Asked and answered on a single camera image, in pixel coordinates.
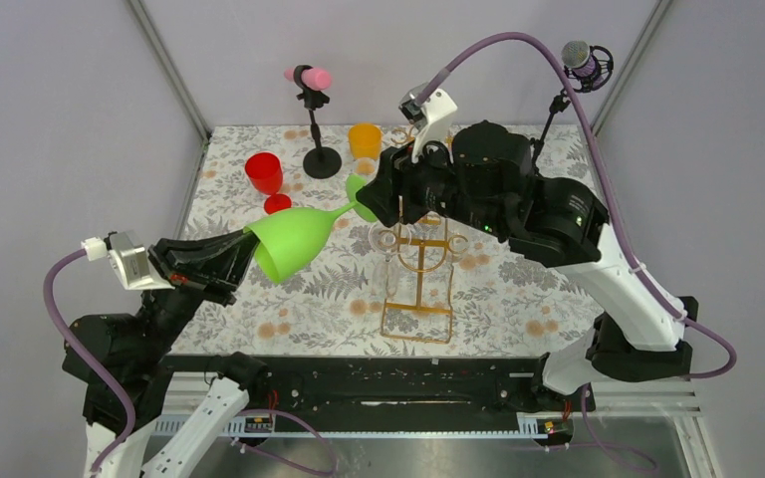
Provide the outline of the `yellow plastic wine glass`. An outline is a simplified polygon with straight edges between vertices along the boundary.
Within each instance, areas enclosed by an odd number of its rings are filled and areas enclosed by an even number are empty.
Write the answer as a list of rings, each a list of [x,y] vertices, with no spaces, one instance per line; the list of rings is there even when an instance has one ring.
[[[351,155],[356,160],[356,174],[370,175],[375,172],[382,139],[382,131],[372,123],[358,123],[349,129],[348,143]]]

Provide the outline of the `red plastic wine glass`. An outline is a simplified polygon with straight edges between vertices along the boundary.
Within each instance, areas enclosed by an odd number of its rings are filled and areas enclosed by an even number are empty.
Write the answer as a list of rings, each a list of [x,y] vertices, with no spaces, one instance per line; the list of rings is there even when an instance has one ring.
[[[244,166],[251,185],[266,196],[263,209],[267,214],[274,214],[292,207],[291,198],[281,193],[283,170],[277,155],[263,151],[251,155]]]

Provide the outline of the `floral patterned tablecloth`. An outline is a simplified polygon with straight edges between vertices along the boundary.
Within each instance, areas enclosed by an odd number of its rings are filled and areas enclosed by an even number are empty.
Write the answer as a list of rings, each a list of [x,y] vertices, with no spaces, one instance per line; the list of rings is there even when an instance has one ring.
[[[322,136],[325,145],[340,153],[343,165],[338,175],[316,180],[301,164],[312,146],[306,127],[218,127],[206,150],[185,237],[230,232],[263,216],[265,198],[244,170],[257,152],[279,157],[282,192],[294,205],[324,210],[344,205],[346,178],[356,168],[348,131],[326,126]],[[575,282],[466,228],[470,249],[454,272],[451,342],[386,339],[380,334],[382,300],[371,288],[381,257],[369,243],[372,226],[353,212],[343,215],[322,253],[280,284],[252,267],[235,304],[203,305],[175,350],[199,355],[535,357],[571,343],[600,312]]]

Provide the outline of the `green plastic wine glass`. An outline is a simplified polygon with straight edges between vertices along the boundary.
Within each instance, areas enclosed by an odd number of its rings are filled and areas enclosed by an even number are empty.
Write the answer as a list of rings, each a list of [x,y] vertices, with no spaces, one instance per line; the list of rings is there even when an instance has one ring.
[[[334,224],[351,210],[367,222],[378,219],[359,203],[358,192],[367,181],[351,174],[346,181],[348,203],[338,209],[293,207],[268,215],[244,227],[259,241],[253,258],[265,276],[280,284],[308,266],[325,248]]]

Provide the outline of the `clear wine glass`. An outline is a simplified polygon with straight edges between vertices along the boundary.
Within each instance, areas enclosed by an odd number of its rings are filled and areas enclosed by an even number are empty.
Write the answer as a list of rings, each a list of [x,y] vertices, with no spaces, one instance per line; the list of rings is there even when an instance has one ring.
[[[380,300],[393,299],[399,284],[400,247],[411,239],[411,233],[401,224],[385,227],[378,223],[370,228],[368,239],[372,249],[381,254],[372,273],[372,295]]]
[[[446,252],[451,264],[460,262],[470,249],[466,227],[448,219],[446,222]]]

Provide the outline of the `tripod stand with purple microphone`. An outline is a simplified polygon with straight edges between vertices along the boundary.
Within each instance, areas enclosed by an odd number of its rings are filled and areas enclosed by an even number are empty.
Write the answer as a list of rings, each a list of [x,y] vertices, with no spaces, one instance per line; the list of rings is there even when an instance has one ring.
[[[582,40],[568,42],[561,50],[565,77],[572,82],[576,94],[588,94],[600,90],[612,77],[615,61],[612,52],[600,45]],[[555,95],[548,108],[546,123],[537,139],[532,140],[532,162],[536,165],[543,151],[547,134],[555,116],[571,105],[567,89]]]

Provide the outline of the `black stand with pink microphone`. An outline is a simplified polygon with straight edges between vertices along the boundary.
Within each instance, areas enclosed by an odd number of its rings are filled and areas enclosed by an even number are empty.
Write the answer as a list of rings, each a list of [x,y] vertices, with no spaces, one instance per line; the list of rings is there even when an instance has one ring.
[[[314,147],[304,156],[304,172],[314,179],[333,177],[340,171],[342,159],[333,148],[323,146],[320,126],[315,116],[316,110],[330,102],[325,90],[332,85],[332,75],[320,67],[298,65],[287,69],[284,77],[300,89],[296,98],[303,103],[309,115],[310,134]]]

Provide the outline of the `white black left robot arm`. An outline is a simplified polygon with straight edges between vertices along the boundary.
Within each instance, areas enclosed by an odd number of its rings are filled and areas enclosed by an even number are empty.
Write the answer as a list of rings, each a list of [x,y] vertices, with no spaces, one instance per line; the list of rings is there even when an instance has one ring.
[[[140,294],[133,314],[58,322],[63,369],[87,387],[86,476],[187,477],[240,411],[266,402],[265,363],[243,353],[214,358],[214,379],[194,412],[159,452],[144,455],[175,373],[173,344],[202,304],[234,302],[258,244],[244,230],[150,247],[131,232],[83,242],[82,257],[108,260],[123,287]]]

